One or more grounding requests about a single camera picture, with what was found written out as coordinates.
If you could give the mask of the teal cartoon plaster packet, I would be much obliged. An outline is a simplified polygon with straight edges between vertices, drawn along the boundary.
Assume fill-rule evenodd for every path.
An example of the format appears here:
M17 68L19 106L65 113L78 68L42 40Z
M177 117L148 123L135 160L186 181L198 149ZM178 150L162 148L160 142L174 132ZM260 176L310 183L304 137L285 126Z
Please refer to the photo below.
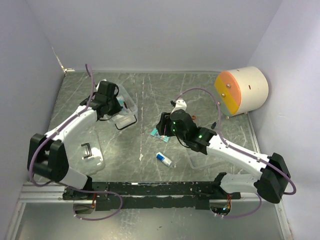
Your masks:
M170 140L170 138L168 136L165 135L160 135L158 130L156 128L154 128L150 134L151 136L158 138L160 140L162 140L163 142L168 142Z

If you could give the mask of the clear plastic medicine box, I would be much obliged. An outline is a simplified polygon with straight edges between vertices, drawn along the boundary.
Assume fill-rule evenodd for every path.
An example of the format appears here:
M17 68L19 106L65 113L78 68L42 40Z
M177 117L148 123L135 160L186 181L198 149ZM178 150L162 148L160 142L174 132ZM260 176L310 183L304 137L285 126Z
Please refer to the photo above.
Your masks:
M138 107L124 86L122 84L118 84L117 86L119 88L119 94L116 99L122 109L119 113L113 115L109 122L121 131L134 125L138 121Z

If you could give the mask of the clear compartment tray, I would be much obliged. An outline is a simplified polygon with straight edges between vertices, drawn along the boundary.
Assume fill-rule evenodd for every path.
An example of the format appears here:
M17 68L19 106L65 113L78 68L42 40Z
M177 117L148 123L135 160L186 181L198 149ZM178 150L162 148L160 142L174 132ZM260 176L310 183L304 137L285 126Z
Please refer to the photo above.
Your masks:
M223 160L214 155L205 155L201 152L195 152L189 148L186 149L189 164L192 169L198 170L209 167L213 164L222 162Z

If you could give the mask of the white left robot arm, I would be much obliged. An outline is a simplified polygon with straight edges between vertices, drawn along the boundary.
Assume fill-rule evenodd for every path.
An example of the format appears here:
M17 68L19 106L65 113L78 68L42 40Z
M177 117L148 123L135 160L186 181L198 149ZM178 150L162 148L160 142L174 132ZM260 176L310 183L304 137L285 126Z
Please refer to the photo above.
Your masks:
M32 136L27 162L32 183L35 183L34 175L39 175L49 182L74 188L76 195L83 200L93 195L92 178L70 166L67 147L83 130L104 116L111 117L122 110L117 99L119 92L117 84L101 80L92 86L89 97L59 126L45 134Z

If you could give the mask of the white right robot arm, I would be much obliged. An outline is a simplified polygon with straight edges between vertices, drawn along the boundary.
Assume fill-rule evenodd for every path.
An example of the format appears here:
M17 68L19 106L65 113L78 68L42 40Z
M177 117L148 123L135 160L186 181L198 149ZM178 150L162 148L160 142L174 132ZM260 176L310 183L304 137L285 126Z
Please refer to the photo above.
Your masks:
M176 137L187 149L204 155L213 155L241 167L248 176L223 173L212 193L218 199L236 192L258 194L264 200L278 204L291 182L284 158L278 154L257 153L225 140L212 129L197 126L183 109L163 112L156 125L160 135Z

